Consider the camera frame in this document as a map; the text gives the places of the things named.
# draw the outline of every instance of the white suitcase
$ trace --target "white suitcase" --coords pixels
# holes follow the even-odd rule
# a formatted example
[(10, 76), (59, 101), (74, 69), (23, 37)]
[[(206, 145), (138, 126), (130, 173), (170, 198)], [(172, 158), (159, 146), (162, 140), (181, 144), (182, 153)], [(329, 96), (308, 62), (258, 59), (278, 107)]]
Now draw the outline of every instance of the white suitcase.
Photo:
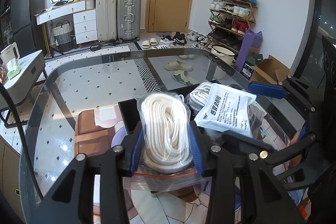
[(117, 0), (96, 0), (98, 41), (117, 38)]

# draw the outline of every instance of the red sneaker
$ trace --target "red sneaker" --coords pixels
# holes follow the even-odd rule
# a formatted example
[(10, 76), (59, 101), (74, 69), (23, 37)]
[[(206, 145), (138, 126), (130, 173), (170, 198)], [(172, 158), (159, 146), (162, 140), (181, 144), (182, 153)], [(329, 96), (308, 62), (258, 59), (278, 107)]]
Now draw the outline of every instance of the red sneaker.
[(249, 26), (246, 22), (241, 22), (239, 25), (238, 33), (241, 35), (245, 35), (248, 28)]
[(234, 20), (232, 23), (232, 31), (238, 32), (239, 28), (240, 28), (240, 24), (242, 24), (242, 22), (238, 21), (238, 20)]

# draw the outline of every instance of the white rope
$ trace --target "white rope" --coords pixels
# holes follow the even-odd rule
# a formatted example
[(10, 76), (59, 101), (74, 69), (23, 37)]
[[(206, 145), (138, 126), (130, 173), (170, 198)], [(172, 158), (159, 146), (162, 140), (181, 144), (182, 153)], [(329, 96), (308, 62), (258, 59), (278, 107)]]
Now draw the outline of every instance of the white rope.
[(141, 104), (145, 123), (144, 163), (162, 173), (184, 170), (193, 157), (189, 148), (189, 117), (178, 98), (153, 93)]
[(203, 82), (199, 84), (187, 97), (189, 106), (197, 113), (205, 106), (212, 83)]

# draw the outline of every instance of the refrigerator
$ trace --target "refrigerator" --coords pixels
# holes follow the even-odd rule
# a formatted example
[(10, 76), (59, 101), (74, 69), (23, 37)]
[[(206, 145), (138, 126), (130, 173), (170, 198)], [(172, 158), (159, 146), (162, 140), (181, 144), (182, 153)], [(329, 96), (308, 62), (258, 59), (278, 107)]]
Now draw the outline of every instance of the refrigerator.
[(20, 57), (37, 50), (47, 54), (42, 25), (37, 25), (36, 11), (44, 9), (44, 0), (11, 0), (11, 24), (13, 40)]

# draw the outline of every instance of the laundry basket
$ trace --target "laundry basket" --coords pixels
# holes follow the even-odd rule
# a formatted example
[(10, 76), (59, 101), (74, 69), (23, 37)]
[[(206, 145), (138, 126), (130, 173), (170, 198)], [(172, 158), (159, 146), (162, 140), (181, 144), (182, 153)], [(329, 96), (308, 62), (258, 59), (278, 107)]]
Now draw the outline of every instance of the laundry basket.
[(69, 21), (64, 22), (57, 23), (52, 30), (56, 46), (61, 52), (67, 52), (74, 48), (71, 37), (74, 29)]

